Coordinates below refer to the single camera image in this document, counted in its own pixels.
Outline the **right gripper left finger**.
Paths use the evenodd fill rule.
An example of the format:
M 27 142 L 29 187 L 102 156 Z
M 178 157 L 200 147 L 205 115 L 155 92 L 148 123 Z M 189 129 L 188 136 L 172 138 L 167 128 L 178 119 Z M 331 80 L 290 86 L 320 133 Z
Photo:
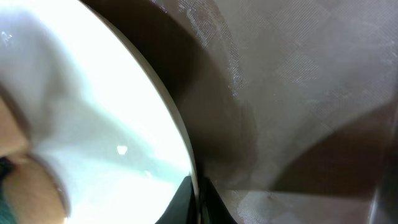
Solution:
M 196 224 L 197 209 L 192 178 L 186 176 L 155 224 Z

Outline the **pale blue plate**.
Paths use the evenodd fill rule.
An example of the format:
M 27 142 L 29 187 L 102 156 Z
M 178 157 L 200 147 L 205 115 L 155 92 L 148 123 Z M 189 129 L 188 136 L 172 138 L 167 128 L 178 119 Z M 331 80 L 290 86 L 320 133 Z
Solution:
M 1 87 L 53 177 L 66 223 L 156 223 L 192 147 L 146 59 L 80 1 L 1 2 Z

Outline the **green yellow sponge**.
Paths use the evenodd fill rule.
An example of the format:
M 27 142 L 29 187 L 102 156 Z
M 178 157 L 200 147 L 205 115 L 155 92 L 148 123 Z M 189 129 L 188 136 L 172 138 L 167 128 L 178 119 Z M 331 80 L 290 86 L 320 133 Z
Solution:
M 66 223 L 58 186 L 32 157 L 32 146 L 23 112 L 1 87 L 1 223 Z

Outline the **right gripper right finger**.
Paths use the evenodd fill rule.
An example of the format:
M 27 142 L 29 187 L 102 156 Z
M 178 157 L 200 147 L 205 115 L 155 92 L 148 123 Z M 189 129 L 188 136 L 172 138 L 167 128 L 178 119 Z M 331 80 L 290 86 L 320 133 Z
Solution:
M 200 180 L 201 224 L 237 224 L 210 179 Z

